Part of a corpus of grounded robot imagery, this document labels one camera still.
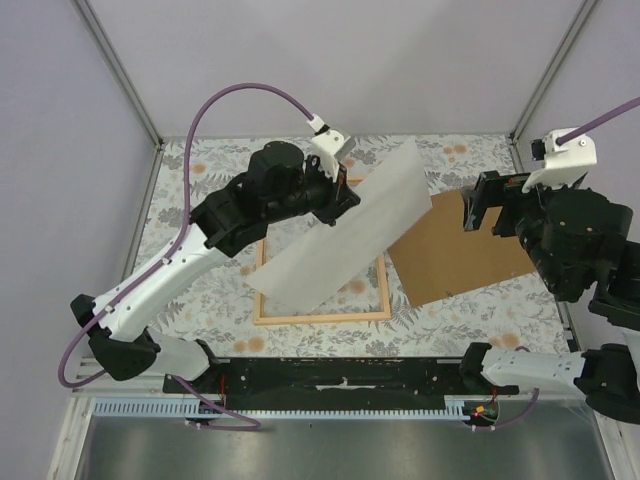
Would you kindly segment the brown cardboard backing board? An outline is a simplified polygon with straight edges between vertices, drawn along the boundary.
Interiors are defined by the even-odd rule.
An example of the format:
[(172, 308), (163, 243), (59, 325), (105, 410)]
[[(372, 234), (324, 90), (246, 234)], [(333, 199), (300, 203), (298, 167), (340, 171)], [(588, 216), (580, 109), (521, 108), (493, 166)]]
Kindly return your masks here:
[(411, 306), (535, 271), (516, 238), (491, 233), (499, 208), (486, 212), (478, 231), (466, 232), (460, 191), (439, 193), (431, 200), (432, 208), (388, 249)]

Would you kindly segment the landscape photo print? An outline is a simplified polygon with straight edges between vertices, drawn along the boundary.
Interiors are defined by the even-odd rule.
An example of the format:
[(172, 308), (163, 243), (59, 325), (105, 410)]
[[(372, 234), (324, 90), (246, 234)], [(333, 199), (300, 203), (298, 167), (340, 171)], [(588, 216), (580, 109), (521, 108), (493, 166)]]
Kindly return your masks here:
[(300, 313), (323, 303), (394, 244), (432, 207), (425, 164), (405, 141), (355, 188), (359, 205), (335, 226), (317, 224), (247, 278), (265, 297)]

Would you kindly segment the light wooden picture frame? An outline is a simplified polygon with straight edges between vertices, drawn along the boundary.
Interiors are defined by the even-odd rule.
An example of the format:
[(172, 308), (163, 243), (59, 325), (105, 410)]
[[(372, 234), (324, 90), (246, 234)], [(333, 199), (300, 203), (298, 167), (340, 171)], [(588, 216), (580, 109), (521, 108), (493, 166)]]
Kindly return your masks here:
[[(264, 266), (316, 224), (314, 216), (306, 215), (271, 227), (267, 237), (255, 247), (255, 267)], [(259, 291), (255, 293), (253, 321), (256, 326), (378, 322), (390, 318), (390, 291), (383, 255), (308, 313), (283, 305)]]

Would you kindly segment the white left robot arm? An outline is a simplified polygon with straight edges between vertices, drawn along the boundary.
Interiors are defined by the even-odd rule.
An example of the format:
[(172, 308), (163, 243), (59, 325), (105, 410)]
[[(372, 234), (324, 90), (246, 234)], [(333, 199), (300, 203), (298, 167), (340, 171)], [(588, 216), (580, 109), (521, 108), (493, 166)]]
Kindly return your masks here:
[(343, 163), (353, 140), (331, 133), (312, 146), (305, 155), (288, 142), (267, 143), (246, 171), (188, 212), (178, 235), (143, 267), (103, 295), (72, 301), (105, 373), (125, 381), (156, 372), (181, 377), (198, 392), (216, 388), (220, 368), (210, 347), (164, 335), (150, 322), (197, 278), (264, 239), (270, 225), (311, 213), (332, 226), (359, 204)]

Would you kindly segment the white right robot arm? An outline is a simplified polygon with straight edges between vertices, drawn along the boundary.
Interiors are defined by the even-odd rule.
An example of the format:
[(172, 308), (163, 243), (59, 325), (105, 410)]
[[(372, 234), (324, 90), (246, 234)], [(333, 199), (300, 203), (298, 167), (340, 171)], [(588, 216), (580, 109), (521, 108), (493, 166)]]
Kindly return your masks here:
[(509, 351), (474, 342), (458, 368), (467, 392), (487, 387), (577, 395), (599, 414), (639, 422), (639, 245), (628, 240), (631, 208), (579, 184), (524, 188), (526, 174), (487, 171), (462, 191), (463, 228), (476, 231), (488, 209), (500, 210), (495, 236), (514, 237), (557, 302), (576, 303), (619, 328), (621, 344), (566, 355)]

